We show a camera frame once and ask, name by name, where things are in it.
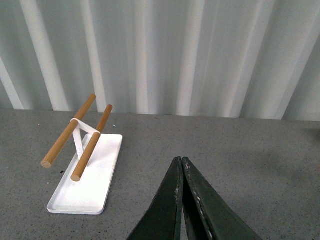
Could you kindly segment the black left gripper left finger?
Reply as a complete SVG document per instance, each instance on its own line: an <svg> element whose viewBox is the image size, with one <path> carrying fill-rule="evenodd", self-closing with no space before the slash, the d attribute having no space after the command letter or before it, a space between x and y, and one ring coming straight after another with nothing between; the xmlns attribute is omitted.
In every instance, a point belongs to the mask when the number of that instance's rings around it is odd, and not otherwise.
<svg viewBox="0 0 320 240"><path fill-rule="evenodd" d="M175 157L148 210L129 235L129 240L179 240L181 237L184 172Z"/></svg>

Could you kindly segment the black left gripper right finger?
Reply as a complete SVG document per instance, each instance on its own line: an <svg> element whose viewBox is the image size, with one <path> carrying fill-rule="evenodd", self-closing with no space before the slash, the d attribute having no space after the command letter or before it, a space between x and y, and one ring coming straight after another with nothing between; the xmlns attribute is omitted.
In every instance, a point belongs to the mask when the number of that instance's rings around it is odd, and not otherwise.
<svg viewBox="0 0 320 240"><path fill-rule="evenodd" d="M182 158L183 211L189 240L260 240L194 164Z"/></svg>

